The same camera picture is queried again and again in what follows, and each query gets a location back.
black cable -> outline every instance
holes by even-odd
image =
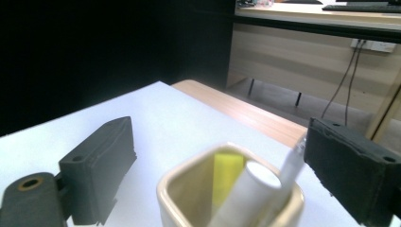
[[[330,101],[327,103],[326,107],[324,108],[324,111],[322,112],[322,119],[324,118],[325,113],[327,112],[328,107],[331,105],[331,103],[333,102],[334,98],[337,96],[337,94],[339,93],[339,90],[341,88],[341,85],[344,83],[345,78],[347,77],[348,71],[351,68],[352,62],[354,60],[354,56],[357,53],[358,50],[358,46],[359,46],[360,40],[357,40],[357,46],[354,49],[354,52],[352,54],[350,63],[348,64],[347,70],[345,71],[344,75],[342,76],[341,82],[339,84],[339,87],[337,88],[336,92],[333,94],[333,96],[331,97]]]
[[[348,95],[347,95],[347,103],[345,104],[345,126],[347,126],[348,123],[348,107],[350,104],[350,98],[351,98],[351,89],[352,89],[352,83],[354,81],[355,78],[355,74],[357,72],[357,62],[359,61],[359,55],[360,55],[360,51],[362,50],[362,47],[366,44],[366,41],[363,41],[362,45],[360,46],[360,48],[357,50],[357,59],[355,60],[355,65],[354,65],[354,72],[352,73],[351,76],[351,80],[350,80],[350,84],[348,85]]]

black keyboard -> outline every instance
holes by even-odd
[[[401,6],[338,6],[327,5],[322,8],[325,11],[355,11],[355,12],[381,12],[401,13]]]

gray floor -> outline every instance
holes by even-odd
[[[253,90],[248,96],[251,79],[241,80],[226,90],[226,93],[261,109],[280,115],[288,120],[306,126],[310,117],[321,117],[328,101],[314,96],[302,95],[298,107],[295,106],[298,93],[258,80],[254,81]],[[332,103],[324,119],[344,124],[345,106]],[[371,113],[349,108],[347,126],[364,134],[372,118]],[[380,144],[392,151],[401,153],[401,124],[392,121]]]

black partition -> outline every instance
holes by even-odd
[[[0,136],[158,80],[224,87],[235,3],[191,1],[2,1]]]

power cord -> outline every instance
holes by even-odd
[[[354,61],[354,57],[355,57],[355,55],[357,54],[357,60],[356,60],[355,66],[354,66],[354,72],[353,72],[353,75],[352,75],[352,77],[351,77],[350,84],[349,84],[349,86],[348,86],[347,104],[346,104],[346,106],[345,106],[345,119],[344,119],[344,121],[345,121],[345,126],[347,125],[347,123],[348,123],[348,105],[349,105],[349,100],[350,100],[350,96],[351,96],[352,82],[353,82],[353,80],[354,80],[355,73],[356,73],[356,71],[357,71],[357,62],[358,62],[358,59],[359,59],[360,50],[362,49],[362,46],[365,45],[365,43],[366,43],[366,41],[363,41],[363,42],[362,42],[361,40],[357,40],[357,46],[356,46],[355,49],[354,49],[354,52],[353,52],[352,57],[351,57],[351,60],[350,60],[350,62],[349,62],[349,64],[348,64],[347,70],[345,70],[345,73],[344,73],[344,75],[342,76],[341,82],[340,82],[339,86],[337,87],[336,92],[333,94],[333,96],[330,98],[330,101],[327,103],[326,107],[324,108],[324,110],[323,110],[323,112],[322,112],[322,119],[324,118],[324,116],[325,116],[325,114],[326,114],[328,108],[330,107],[331,103],[333,102],[334,98],[336,98],[337,94],[339,93],[339,90],[340,90],[342,84],[344,83],[345,78],[347,77],[348,71],[350,70],[351,65],[352,65],[352,63],[353,63],[353,61]]]

